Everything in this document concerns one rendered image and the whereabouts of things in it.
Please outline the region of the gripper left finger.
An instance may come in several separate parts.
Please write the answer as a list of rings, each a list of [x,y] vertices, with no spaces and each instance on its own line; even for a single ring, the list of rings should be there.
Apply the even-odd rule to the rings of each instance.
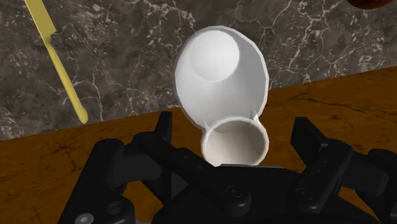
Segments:
[[[135,181],[163,205],[151,224],[246,224],[250,192],[171,139],[172,113],[163,112],[155,131],[129,144],[97,142],[57,224],[136,224],[134,205],[123,196]]]

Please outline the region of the yellow knife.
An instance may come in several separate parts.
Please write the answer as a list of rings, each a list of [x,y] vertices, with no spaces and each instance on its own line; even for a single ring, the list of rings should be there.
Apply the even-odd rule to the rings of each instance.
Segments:
[[[88,113],[80,102],[80,99],[73,87],[73,84],[57,54],[52,46],[52,35],[56,33],[56,28],[46,10],[42,0],[24,0],[35,26],[43,40],[44,46],[52,60],[54,68],[64,86],[66,94],[71,101],[77,117],[82,124],[88,122]]]

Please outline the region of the dark brown round object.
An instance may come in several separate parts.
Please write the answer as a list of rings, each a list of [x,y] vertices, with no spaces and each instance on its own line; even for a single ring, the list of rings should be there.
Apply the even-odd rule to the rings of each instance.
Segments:
[[[372,10],[390,4],[394,0],[346,0],[352,6],[362,10]]]

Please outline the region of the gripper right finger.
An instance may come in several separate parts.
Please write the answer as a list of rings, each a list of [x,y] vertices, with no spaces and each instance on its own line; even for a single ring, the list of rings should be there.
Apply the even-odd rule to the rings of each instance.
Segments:
[[[320,214],[346,187],[382,224],[397,224],[397,153],[384,149],[358,153],[343,141],[327,138],[306,117],[295,118],[291,145],[306,166],[286,197],[292,213]]]

